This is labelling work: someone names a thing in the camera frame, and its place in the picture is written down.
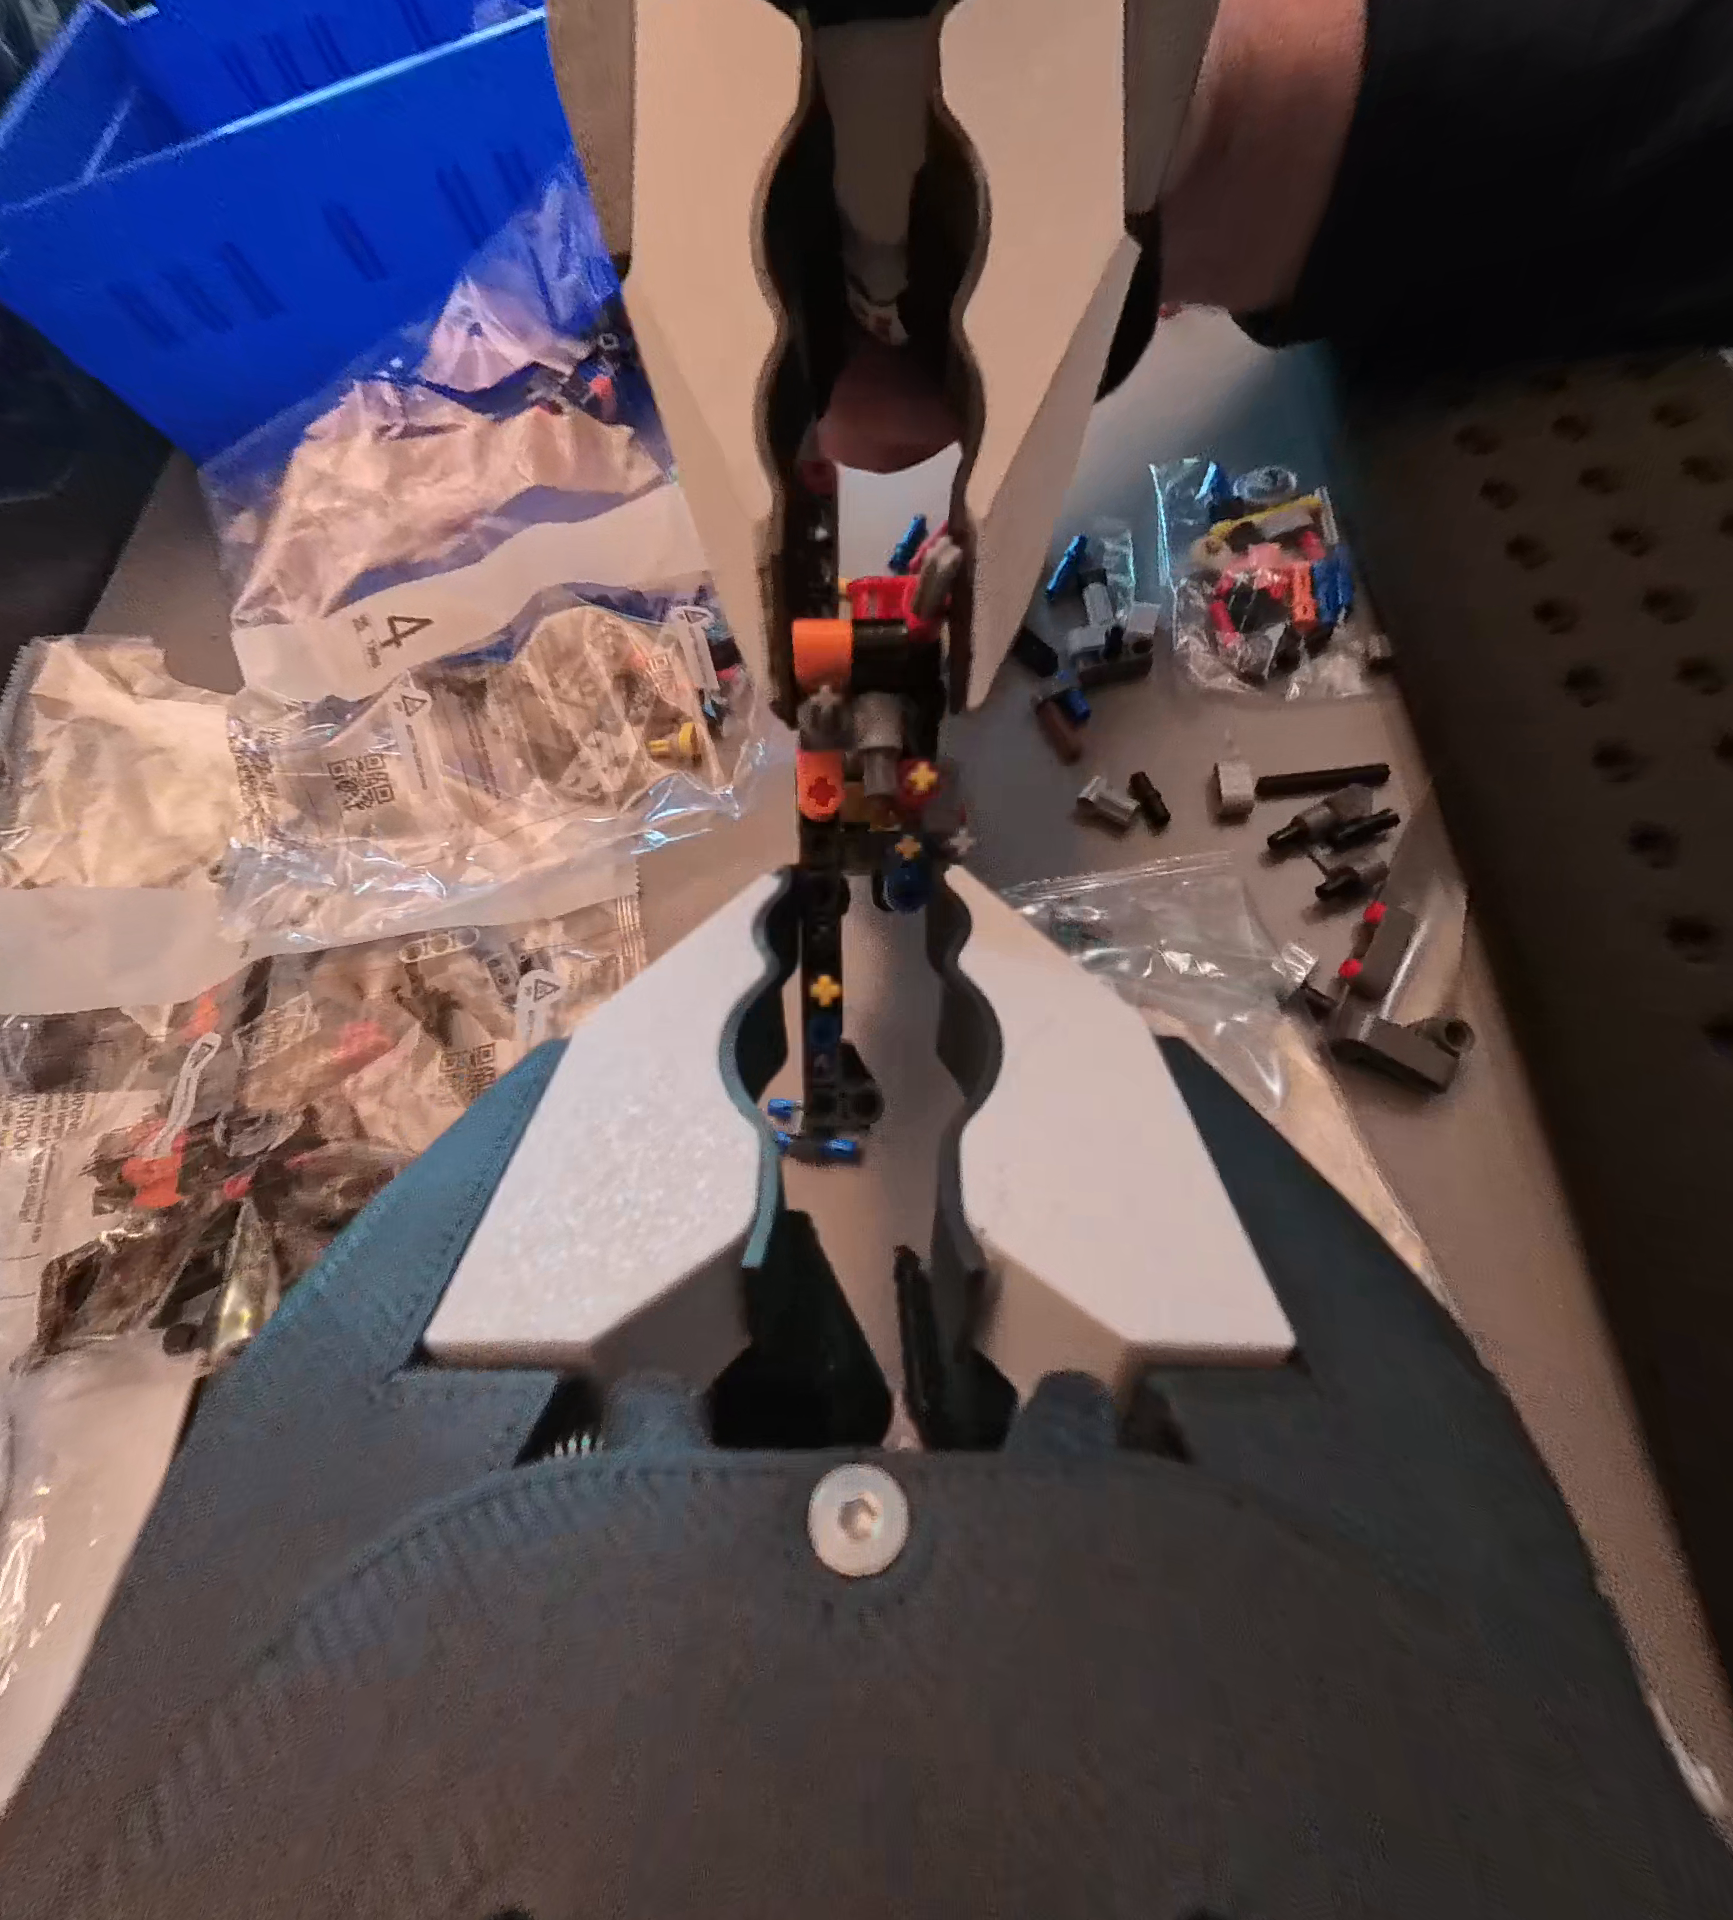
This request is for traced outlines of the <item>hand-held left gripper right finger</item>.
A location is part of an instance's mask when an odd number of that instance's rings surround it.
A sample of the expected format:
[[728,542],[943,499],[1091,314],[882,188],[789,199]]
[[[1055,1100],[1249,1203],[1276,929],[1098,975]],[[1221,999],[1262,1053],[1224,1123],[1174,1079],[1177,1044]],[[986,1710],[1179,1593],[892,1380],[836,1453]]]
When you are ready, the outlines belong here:
[[928,1254],[894,1254],[920,1442],[995,1448],[1053,1377],[1126,1409],[1155,1373],[1285,1366],[1289,1316],[1141,1014],[963,867],[927,960],[959,1104]]

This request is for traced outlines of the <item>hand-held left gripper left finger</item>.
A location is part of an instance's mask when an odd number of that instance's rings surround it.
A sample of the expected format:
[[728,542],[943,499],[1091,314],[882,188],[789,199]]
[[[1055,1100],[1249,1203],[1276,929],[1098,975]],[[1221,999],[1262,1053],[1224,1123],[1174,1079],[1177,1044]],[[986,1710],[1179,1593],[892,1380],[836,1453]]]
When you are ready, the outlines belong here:
[[762,1109],[797,958],[782,870],[576,1028],[426,1325],[433,1362],[674,1376],[744,1448],[882,1440],[892,1390]]

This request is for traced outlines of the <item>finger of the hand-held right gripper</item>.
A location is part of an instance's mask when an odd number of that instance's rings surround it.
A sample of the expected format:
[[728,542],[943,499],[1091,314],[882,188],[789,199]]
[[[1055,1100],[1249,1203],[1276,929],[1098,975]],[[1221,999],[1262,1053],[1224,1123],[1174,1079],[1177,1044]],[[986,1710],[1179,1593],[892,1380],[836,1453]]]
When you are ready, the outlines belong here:
[[789,328],[765,211],[805,104],[803,31],[774,4],[637,4],[625,301],[721,607],[779,715],[792,673],[769,408]]
[[978,188],[954,309],[977,419],[954,490],[971,571],[952,691],[977,707],[1038,587],[1135,276],[1124,5],[959,4],[939,78]]

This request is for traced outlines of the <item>multicolour lego assembly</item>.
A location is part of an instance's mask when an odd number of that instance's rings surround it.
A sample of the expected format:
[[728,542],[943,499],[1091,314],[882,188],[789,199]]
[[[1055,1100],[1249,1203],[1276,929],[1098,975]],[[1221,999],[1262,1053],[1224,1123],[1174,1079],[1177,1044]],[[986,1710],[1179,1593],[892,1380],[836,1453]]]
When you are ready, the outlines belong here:
[[842,573],[836,466],[817,454],[792,467],[782,526],[782,697],[797,739],[797,1102],[812,1123],[866,1143],[885,1100],[849,1035],[844,922],[854,882],[879,912],[927,912],[965,843],[940,826],[949,614],[965,551],[918,515],[879,571]]

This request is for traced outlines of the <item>person's right forearm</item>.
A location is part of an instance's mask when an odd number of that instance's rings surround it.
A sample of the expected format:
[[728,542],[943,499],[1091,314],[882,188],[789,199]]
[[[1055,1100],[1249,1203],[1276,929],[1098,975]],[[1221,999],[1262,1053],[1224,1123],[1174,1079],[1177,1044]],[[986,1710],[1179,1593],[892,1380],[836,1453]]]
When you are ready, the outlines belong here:
[[1268,4],[1211,290],[1260,343],[1733,345],[1733,4]]

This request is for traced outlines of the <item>small lego piece blue pins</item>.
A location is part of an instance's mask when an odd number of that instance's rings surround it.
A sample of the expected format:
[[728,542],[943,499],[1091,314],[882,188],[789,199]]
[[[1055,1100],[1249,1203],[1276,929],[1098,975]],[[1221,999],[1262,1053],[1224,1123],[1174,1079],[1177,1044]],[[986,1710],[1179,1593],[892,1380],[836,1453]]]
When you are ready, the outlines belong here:
[[864,1162],[864,1140],[829,1122],[811,1122],[806,1108],[791,1097],[774,1095],[765,1104],[782,1158],[806,1166],[857,1166]]

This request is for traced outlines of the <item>scattered loose lego pieces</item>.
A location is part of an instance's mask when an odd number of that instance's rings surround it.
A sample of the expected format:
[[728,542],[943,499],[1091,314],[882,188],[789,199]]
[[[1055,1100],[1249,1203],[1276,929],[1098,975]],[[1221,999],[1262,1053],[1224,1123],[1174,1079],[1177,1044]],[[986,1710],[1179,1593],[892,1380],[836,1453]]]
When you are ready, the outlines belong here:
[[1162,597],[1137,585],[1121,522],[1097,522],[1056,551],[1014,660],[1028,673],[1025,710],[1065,762],[1079,852],[1138,850],[1069,876],[1229,855],[1247,885],[1265,882],[1295,906],[1295,938],[1317,949],[1302,998],[1322,1049],[1410,1091],[1454,1082],[1472,1044],[1450,1003],[1467,891],[1426,788],[1387,756],[1348,760],[1307,737],[1235,732],[1247,717],[1326,714],[1348,700],[1190,689]]

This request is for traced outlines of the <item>clear bag of black lego parts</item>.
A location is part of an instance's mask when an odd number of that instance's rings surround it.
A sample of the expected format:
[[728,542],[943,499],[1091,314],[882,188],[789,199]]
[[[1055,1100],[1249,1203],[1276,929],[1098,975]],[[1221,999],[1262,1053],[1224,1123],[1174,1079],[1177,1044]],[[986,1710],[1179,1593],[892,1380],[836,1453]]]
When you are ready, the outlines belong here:
[[633,863],[542,918],[259,955],[140,1007],[0,1014],[0,1349],[231,1346],[477,1097],[644,958]]

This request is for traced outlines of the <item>small clear bag of lego parts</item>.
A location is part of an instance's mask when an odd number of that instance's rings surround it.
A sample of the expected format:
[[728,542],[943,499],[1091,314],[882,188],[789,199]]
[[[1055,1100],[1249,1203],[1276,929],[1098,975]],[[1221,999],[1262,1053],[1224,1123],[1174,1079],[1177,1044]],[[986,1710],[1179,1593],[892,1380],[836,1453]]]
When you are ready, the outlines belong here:
[[1193,691],[1351,702],[1383,629],[1331,491],[1283,461],[1190,451],[1149,467],[1174,660]]

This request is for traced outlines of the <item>large labelled bag of lego parts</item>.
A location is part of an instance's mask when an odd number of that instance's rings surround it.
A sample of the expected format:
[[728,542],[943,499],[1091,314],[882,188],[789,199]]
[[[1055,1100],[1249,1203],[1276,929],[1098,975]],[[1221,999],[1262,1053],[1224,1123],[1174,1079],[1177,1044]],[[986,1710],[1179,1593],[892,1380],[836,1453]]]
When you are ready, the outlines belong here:
[[234,931],[410,931],[753,803],[772,722],[575,172],[200,484],[239,673]]

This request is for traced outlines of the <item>person's right hand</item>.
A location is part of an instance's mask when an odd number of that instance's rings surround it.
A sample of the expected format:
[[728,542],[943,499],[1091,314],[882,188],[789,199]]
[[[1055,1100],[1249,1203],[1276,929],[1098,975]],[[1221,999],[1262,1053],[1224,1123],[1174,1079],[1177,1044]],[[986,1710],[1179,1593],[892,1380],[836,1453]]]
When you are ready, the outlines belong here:
[[1162,309],[1278,307],[1331,201],[1363,79],[1363,1],[1222,1],[1160,217]]

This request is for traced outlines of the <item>flat empty clear bag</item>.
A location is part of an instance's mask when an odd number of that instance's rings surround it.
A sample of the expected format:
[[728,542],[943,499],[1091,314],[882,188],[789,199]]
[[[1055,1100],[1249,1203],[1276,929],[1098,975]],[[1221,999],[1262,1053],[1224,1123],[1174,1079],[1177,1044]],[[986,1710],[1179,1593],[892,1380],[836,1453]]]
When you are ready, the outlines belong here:
[[1267,927],[1229,855],[1036,878],[1006,885],[1002,900],[1159,1038],[1189,1041],[1383,1236],[1415,1236],[1322,1060],[1302,998],[1317,949],[1307,934],[1283,939]]

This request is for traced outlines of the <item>blue plastic bin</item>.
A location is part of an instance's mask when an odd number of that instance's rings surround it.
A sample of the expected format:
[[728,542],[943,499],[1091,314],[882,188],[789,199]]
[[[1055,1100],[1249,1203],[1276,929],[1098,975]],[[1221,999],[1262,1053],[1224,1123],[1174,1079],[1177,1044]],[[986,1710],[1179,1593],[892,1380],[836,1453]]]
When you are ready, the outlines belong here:
[[544,4],[80,4],[0,111],[0,305],[204,461],[572,158]]

